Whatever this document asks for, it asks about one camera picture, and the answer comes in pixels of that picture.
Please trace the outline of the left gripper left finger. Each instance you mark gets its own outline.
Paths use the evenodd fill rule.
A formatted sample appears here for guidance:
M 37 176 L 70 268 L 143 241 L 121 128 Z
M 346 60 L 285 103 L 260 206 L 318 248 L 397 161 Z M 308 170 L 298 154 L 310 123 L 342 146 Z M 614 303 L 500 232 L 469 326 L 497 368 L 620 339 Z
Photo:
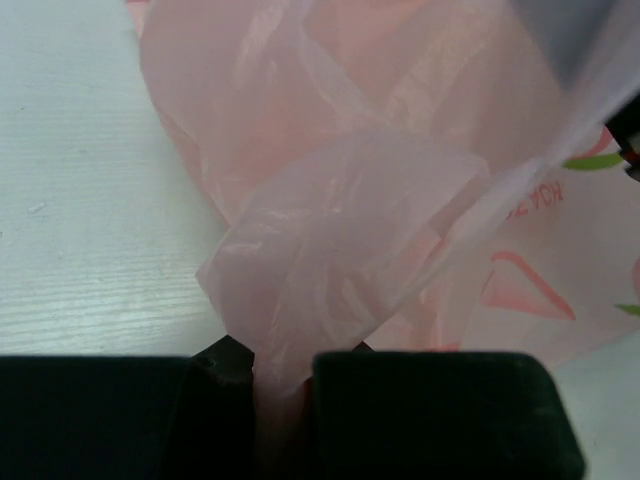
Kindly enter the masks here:
M 5 479 L 248 479 L 252 353 L 5 356 Z

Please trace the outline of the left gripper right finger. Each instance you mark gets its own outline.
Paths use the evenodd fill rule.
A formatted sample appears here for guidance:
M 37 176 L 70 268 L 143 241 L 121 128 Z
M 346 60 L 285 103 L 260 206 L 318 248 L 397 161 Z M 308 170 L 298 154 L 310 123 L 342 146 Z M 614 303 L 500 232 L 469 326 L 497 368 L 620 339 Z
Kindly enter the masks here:
M 313 363 L 327 479 L 581 479 L 556 385 L 509 352 L 327 352 Z

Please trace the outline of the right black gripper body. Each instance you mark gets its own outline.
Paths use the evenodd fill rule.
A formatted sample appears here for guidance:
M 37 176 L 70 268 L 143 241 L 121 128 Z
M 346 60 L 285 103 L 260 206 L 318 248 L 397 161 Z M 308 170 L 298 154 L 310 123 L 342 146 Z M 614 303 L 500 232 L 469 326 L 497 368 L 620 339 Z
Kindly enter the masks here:
M 639 179 L 640 97 L 636 95 L 605 123 L 619 145 L 619 155 L 626 162 L 625 172 L 633 180 Z

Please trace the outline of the pink plastic bag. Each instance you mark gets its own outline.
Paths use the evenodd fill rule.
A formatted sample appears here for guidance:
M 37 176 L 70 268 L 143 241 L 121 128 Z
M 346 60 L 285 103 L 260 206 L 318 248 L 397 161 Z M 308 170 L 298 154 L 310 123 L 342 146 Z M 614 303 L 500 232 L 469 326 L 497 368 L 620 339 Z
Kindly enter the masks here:
M 639 186 L 610 118 L 635 1 L 131 1 L 150 100 L 226 223 L 197 273 L 254 354 L 279 463 L 313 357 L 639 329 Z

